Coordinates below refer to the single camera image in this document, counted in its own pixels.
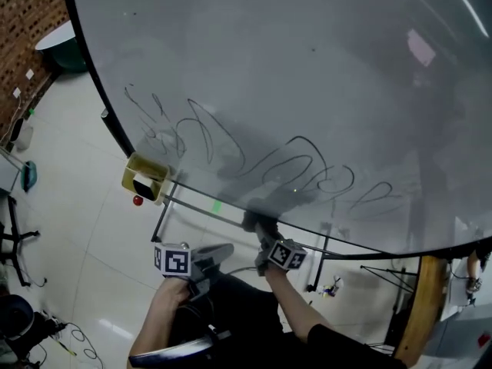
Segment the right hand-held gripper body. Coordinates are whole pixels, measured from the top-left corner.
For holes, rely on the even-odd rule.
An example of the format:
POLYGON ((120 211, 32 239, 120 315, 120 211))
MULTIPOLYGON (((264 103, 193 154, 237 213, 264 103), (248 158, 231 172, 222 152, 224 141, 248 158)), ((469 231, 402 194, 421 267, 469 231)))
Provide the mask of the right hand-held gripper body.
POLYGON ((259 276, 264 276, 270 264, 280 269, 296 271, 301 268, 308 253, 291 239, 276 240, 271 243, 263 241, 254 263, 259 276))

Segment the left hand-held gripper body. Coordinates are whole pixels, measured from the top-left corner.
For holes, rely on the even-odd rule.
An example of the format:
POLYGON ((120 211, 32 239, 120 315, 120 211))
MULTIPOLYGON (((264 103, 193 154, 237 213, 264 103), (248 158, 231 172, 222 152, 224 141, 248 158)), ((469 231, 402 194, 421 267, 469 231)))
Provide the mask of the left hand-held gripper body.
POLYGON ((188 283, 190 301, 205 296, 220 279, 216 276, 203 276, 198 264, 201 261, 191 259, 193 249, 178 246, 155 244, 154 266, 165 278, 179 278, 188 283))

